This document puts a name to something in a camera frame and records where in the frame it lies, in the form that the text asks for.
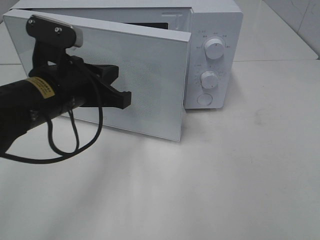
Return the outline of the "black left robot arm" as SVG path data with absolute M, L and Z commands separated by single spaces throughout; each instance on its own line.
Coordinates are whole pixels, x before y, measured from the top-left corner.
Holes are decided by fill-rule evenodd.
M 103 108 L 125 109 L 131 105 L 132 94 L 118 91 L 112 83 L 119 76 L 116 65 L 92 65 L 76 56 L 68 58 L 65 68 L 44 65 L 30 71 L 29 77 L 0 87 L 0 156 L 23 163 L 45 164 L 45 159 L 29 159 L 8 154 L 16 139 L 29 130 L 47 124 L 48 142 L 59 155 L 50 162 L 59 162 L 77 155 L 98 139 L 102 130 Z M 98 130 L 93 139 L 80 147 L 73 110 L 98 109 Z M 72 152 L 56 147 L 53 141 L 52 120 L 69 114 L 76 145 Z

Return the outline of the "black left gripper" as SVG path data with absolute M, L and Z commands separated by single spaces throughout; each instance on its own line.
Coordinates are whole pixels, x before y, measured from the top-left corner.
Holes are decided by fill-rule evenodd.
M 118 108 L 131 105 L 132 92 L 118 91 L 111 84 L 119 77 L 119 67 L 110 64 L 88 64 L 72 56 L 61 64 L 33 68 L 31 80 L 49 86 L 53 95 L 43 99 L 36 109 L 44 115 L 62 115 L 78 107 Z

